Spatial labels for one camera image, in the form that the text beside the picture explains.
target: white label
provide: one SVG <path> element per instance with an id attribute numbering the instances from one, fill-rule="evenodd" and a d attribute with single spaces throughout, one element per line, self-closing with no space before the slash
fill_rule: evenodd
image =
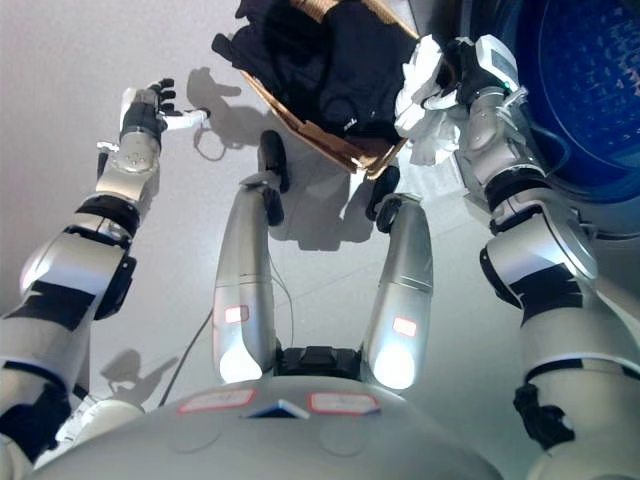
<path id="1" fill-rule="evenodd" d="M 314 393 L 309 408 L 315 413 L 333 415 L 366 415 L 380 410 L 375 397 L 357 393 Z"/>
<path id="2" fill-rule="evenodd" d="M 244 407 L 252 402 L 255 394 L 256 391 L 253 389 L 207 393 L 188 400 L 187 403 L 178 409 L 178 413 L 206 412 L 223 408 Z"/>

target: silver robot leg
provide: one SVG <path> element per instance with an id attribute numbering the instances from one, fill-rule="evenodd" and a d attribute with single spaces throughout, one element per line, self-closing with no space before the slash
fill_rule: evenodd
<path id="1" fill-rule="evenodd" d="M 391 195 L 377 217 L 390 234 L 369 330 L 362 352 L 362 379 L 404 390 L 424 365 L 433 296 L 431 238 L 419 200 Z"/>
<path id="2" fill-rule="evenodd" d="M 224 383 L 254 380 L 273 368 L 277 349 L 269 225 L 282 221 L 270 171 L 242 182 L 224 234 L 213 307 L 213 361 Z"/>

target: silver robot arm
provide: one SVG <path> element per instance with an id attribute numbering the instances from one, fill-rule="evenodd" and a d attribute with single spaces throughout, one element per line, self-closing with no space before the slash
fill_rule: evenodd
<path id="1" fill-rule="evenodd" d="M 459 161 L 492 213 L 484 273 L 524 314 L 524 385 L 514 405 L 546 451 L 529 478 L 640 478 L 638 345 L 598 296 L 577 212 L 551 188 L 515 126 L 526 91 L 478 68 L 478 52 L 464 49 L 473 88 L 460 90 L 470 108 Z M 507 70 L 515 71 L 515 60 Z"/>
<path id="2" fill-rule="evenodd" d="M 172 86 L 166 79 L 125 92 L 120 145 L 99 144 L 95 192 L 31 256 L 23 301 L 0 319 L 1 480 L 23 478 L 55 447 L 91 323 L 116 313 L 126 297 L 136 267 L 131 242 L 159 189 L 162 132 L 208 117 L 203 110 L 174 112 L 165 102 L 175 97 Z"/>

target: dark garment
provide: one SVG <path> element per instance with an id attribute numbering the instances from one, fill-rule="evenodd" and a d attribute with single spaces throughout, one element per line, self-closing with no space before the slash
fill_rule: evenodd
<path id="1" fill-rule="evenodd" d="M 231 41 L 216 36 L 212 48 L 298 118 L 343 138 L 397 143 L 395 98 L 416 46 L 402 28 L 354 0 L 333 7 L 322 24 L 288 0 L 243 0 L 236 16 L 250 24 Z"/>

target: laundry basket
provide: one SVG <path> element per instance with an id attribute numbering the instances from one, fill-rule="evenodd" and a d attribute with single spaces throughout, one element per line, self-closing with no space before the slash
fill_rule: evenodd
<path id="1" fill-rule="evenodd" d="M 290 0 L 296 8 L 304 11 L 316 21 L 322 21 L 324 14 L 339 3 L 339 0 Z M 380 20 L 386 24 L 397 23 L 411 37 L 417 39 L 418 34 L 405 25 L 381 0 L 361 0 L 369 7 Z M 362 148 L 346 142 L 344 139 L 323 131 L 318 125 L 298 119 L 287 107 L 278 101 L 257 78 L 247 72 L 243 72 L 249 85 L 269 105 L 273 113 L 284 125 L 297 137 L 301 138 L 313 148 L 324 154 L 351 173 L 357 170 L 366 170 L 370 179 L 378 178 L 400 149 L 406 143 L 401 139 L 396 145 L 392 145 L 387 152 L 380 156 L 371 156 Z"/>

